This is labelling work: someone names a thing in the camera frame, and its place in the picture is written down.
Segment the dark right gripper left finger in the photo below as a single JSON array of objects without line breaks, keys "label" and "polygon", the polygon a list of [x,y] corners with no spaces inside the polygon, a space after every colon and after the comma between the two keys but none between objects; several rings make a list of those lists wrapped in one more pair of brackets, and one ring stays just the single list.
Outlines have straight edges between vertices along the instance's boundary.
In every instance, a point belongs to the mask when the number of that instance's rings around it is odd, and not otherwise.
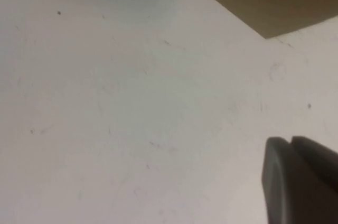
[{"label": "dark right gripper left finger", "polygon": [[261,182],[268,223],[310,223],[314,177],[292,140],[267,139]]}]

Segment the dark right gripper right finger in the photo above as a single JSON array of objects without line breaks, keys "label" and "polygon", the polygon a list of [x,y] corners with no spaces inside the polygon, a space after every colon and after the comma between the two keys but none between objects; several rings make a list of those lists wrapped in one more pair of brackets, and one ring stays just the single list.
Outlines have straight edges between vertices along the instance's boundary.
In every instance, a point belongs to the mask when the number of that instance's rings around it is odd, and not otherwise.
[{"label": "dark right gripper right finger", "polygon": [[303,136],[294,136],[292,146],[314,177],[309,222],[337,223],[337,152]]}]

